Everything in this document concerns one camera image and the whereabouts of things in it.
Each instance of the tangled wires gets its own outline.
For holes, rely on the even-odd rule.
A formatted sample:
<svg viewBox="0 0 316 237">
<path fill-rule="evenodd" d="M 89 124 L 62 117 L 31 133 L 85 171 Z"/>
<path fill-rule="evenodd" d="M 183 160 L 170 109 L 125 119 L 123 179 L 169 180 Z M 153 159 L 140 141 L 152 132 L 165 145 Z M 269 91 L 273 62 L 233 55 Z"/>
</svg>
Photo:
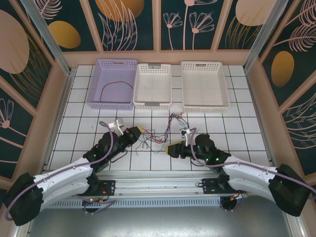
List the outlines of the tangled wires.
<svg viewBox="0 0 316 237">
<path fill-rule="evenodd" d="M 168 118 L 168 125 L 167 125 L 167 128 L 166 128 L 166 130 L 165 130 L 163 135 L 156 135 L 156 131 L 154 129 L 151 129 L 151 130 L 144 129 L 145 132 L 143 133 L 143 140 L 139 139 L 141 141 L 141 143 L 136 148 L 136 151 L 137 151 L 137 149 L 139 147 L 144 148 L 146 146 L 146 149 L 150 149 L 153 153 L 161 152 L 163 147 L 164 147 L 164 144 L 166 142 L 168 142 L 168 140 L 169 140 L 171 122 L 174 119 L 178 120 L 178 123 L 181 126 L 189 128 L 189 124 L 182 118 L 182 113 L 180 113 L 180 114 L 172 113 L 169 116 L 169 118 Z M 154 143 L 157 143 L 157 144 L 163 144 L 163 146 L 162 146 L 160 151 L 154 152 L 152 150 L 151 146 L 149 145 L 149 142 L 154 142 Z"/>
</svg>

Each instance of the gray floor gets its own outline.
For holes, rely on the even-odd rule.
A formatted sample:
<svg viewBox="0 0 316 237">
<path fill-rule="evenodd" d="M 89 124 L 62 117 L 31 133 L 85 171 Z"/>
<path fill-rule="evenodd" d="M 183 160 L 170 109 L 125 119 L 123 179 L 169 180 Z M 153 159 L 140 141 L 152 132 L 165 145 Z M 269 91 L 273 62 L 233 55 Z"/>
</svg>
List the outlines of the gray floor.
<svg viewBox="0 0 316 237">
<path fill-rule="evenodd" d="M 29 237 L 290 237 L 284 213 L 250 197 L 234 212 L 219 207 L 113 208 L 94 216 L 80 209 L 44 210 Z"/>
</svg>

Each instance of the beige circle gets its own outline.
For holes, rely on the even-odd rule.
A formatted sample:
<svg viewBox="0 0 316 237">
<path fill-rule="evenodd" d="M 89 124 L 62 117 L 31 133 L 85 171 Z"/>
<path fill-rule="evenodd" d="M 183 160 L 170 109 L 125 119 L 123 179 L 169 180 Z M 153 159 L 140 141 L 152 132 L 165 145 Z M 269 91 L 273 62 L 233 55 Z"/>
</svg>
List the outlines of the beige circle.
<svg viewBox="0 0 316 237">
<path fill-rule="evenodd" d="M 272 63 L 272 82 L 277 87 L 285 86 L 291 79 L 294 71 L 294 58 L 286 51 L 279 52 Z"/>
<path fill-rule="evenodd" d="M 11 74 L 22 72 L 29 61 L 29 41 L 21 24 L 0 10 L 0 68 Z"/>
<path fill-rule="evenodd" d="M 113 21 L 122 21 L 124 11 L 121 5 L 121 1 L 125 6 L 126 11 L 128 11 L 128 9 L 131 10 L 134 18 L 138 17 L 144 9 L 144 0 L 95 0 L 95 3 L 97 4 L 103 15 Z"/>
<path fill-rule="evenodd" d="M 260 26 L 265 23 L 276 0 L 238 0 L 236 18 L 245 26 Z"/>
<path fill-rule="evenodd" d="M 78 31 L 65 21 L 54 21 L 49 24 L 49 29 L 59 46 L 76 48 L 81 43 Z"/>
</svg>

